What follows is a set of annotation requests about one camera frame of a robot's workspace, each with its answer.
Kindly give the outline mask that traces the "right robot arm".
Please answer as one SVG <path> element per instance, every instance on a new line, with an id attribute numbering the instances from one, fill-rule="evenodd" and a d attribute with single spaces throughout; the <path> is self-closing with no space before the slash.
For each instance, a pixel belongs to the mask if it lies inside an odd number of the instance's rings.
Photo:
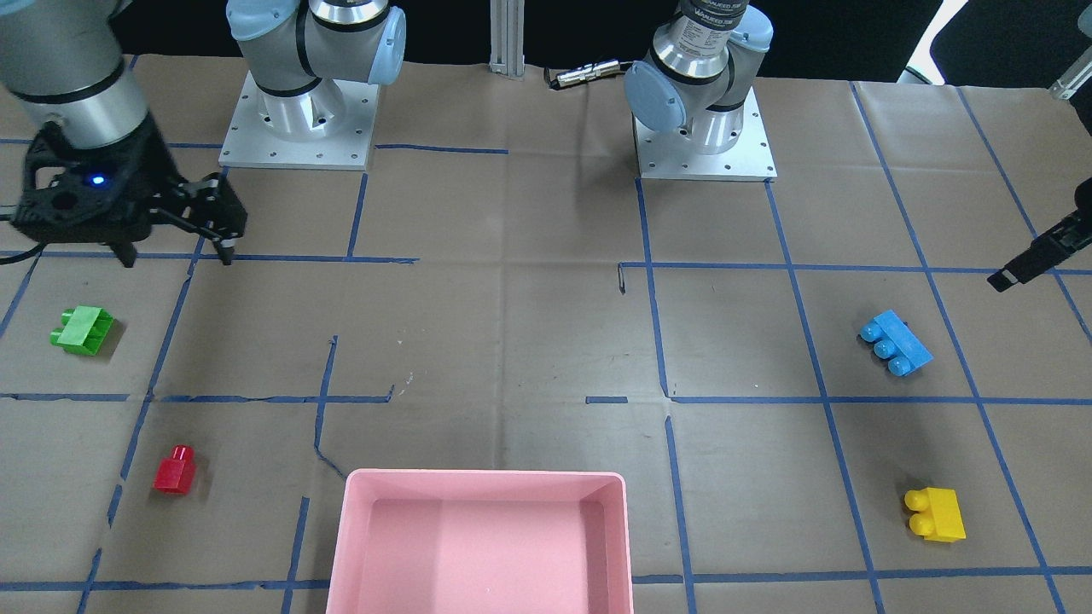
<path id="1" fill-rule="evenodd" d="M 248 212 L 225 172 L 178 168 L 134 74 L 141 55 L 226 60 L 248 73 L 225 163 L 360 164 L 373 95 L 397 80 L 407 15 L 393 1 L 4 1 L 3 88 L 34 135 L 3 222 L 28 240 L 106 247 L 124 265 L 171 225 L 232 264 Z"/>

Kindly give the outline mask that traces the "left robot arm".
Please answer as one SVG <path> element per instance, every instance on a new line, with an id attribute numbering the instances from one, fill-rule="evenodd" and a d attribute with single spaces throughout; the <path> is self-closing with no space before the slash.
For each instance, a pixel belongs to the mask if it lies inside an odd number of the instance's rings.
<path id="1" fill-rule="evenodd" d="M 775 28 L 747 1 L 682 1 L 624 74 L 641 175 L 775 178 L 753 79 Z"/>

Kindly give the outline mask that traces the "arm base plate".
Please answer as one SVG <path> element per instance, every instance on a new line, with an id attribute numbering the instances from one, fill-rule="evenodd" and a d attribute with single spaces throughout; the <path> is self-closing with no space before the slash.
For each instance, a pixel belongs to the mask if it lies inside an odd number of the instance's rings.
<path id="1" fill-rule="evenodd" d="M 256 170 L 366 172 L 379 99 L 380 86 L 342 80 L 278 97 L 248 74 L 218 162 Z"/>
<path id="2" fill-rule="evenodd" d="M 644 179 L 768 182 L 779 176 L 753 90 L 741 107 L 702 110 L 695 123 L 674 132 L 656 132 L 636 118 L 632 123 Z"/>

